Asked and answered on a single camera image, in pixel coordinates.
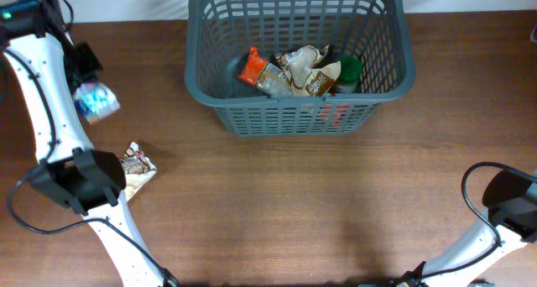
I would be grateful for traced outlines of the orange spaghetti pasta packet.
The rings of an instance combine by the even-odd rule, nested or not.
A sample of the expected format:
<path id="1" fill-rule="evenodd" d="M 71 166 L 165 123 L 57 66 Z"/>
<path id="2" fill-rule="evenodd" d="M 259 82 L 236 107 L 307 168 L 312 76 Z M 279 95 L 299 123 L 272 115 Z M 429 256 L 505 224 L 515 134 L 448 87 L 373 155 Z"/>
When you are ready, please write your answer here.
<path id="1" fill-rule="evenodd" d="M 289 79 L 281 70 L 274 55 L 273 59 L 269 60 L 259 54 L 256 46 L 251 46 L 248 51 L 246 64 L 237 76 L 237 79 L 271 97 L 294 97 L 290 88 Z M 326 58 L 317 68 L 324 67 L 326 65 L 324 63 L 325 60 Z M 334 85 L 328 92 L 334 91 Z"/>

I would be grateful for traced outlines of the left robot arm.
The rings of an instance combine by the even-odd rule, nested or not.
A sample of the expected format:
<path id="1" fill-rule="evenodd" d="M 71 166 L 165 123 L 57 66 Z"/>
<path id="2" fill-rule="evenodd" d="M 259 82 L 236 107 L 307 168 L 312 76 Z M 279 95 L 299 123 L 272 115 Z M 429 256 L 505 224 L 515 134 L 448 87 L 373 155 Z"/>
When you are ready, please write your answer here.
<path id="1" fill-rule="evenodd" d="M 7 209 L 22 227 L 45 235 L 13 208 L 30 184 L 81 221 L 52 234 L 88 225 L 101 240 L 125 286 L 176 286 L 177 278 L 149 253 L 128 208 L 126 175 L 119 158 L 96 150 L 80 118 L 88 122 L 118 108 L 98 80 L 102 64 L 90 46 L 70 37 L 64 0 L 15 0 L 1 7 L 1 51 L 23 93 L 34 131 L 37 164 L 9 191 Z"/>

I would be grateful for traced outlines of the grey plastic shopping basket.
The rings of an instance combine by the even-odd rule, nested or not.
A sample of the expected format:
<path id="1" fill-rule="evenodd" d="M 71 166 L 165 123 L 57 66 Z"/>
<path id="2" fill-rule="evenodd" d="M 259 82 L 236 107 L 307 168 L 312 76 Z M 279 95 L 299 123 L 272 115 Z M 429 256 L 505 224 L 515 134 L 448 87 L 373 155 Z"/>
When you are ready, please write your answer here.
<path id="1" fill-rule="evenodd" d="M 189 0 L 185 84 L 238 136 L 345 134 L 414 84 L 403 0 Z"/>

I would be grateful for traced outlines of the green lidded jar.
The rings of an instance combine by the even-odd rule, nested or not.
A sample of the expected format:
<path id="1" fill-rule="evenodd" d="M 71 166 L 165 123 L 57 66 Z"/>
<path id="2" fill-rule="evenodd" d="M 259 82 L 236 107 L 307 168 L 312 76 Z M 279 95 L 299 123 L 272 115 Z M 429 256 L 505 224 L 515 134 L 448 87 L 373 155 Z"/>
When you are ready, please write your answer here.
<path id="1" fill-rule="evenodd" d="M 352 55 L 344 55 L 339 61 L 341 62 L 341 73 L 334 85 L 334 91 L 343 94 L 353 93 L 360 81 L 363 64 L 358 58 Z"/>

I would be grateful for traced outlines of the Kleenex tissue multipack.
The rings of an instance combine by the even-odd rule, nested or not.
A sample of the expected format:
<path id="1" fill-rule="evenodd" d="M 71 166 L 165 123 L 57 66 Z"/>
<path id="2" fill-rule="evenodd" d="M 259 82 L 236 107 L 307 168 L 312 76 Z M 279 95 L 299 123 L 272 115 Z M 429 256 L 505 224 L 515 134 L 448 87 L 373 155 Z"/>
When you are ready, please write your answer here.
<path id="1" fill-rule="evenodd" d="M 97 123 L 120 109 L 117 96 L 101 82 L 81 84 L 73 94 L 76 110 L 89 124 Z"/>

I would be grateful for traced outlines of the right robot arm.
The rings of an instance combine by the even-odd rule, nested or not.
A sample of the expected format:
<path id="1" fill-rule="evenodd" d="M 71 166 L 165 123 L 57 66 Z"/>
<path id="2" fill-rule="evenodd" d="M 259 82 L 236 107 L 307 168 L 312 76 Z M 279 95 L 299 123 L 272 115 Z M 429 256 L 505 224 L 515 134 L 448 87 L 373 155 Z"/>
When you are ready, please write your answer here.
<path id="1" fill-rule="evenodd" d="M 536 178 L 501 170 L 477 220 L 444 253 L 395 281 L 400 286 L 468 286 L 499 259 L 536 242 Z"/>

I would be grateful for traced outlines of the white rice pouch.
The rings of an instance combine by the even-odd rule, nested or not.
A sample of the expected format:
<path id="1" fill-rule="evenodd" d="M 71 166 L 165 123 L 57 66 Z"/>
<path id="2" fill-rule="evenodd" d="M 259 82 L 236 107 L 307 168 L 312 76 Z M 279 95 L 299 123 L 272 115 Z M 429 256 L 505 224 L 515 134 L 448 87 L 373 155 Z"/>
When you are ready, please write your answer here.
<path id="1" fill-rule="evenodd" d="M 308 44 L 293 52 L 274 55 L 289 79 L 294 97 L 321 97 L 336 83 L 341 73 L 340 61 L 317 68 L 329 51 L 329 45 L 318 49 Z"/>

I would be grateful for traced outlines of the brown snack pouch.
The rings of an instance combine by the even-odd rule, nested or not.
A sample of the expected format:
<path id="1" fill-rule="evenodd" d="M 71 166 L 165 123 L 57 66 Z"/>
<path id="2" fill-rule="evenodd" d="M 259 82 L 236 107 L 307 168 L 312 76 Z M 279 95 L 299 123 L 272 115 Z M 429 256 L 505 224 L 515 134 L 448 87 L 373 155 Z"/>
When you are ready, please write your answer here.
<path id="1" fill-rule="evenodd" d="M 131 142 L 119 158 L 126 177 L 125 196 L 130 201 L 158 172 L 140 145 Z"/>

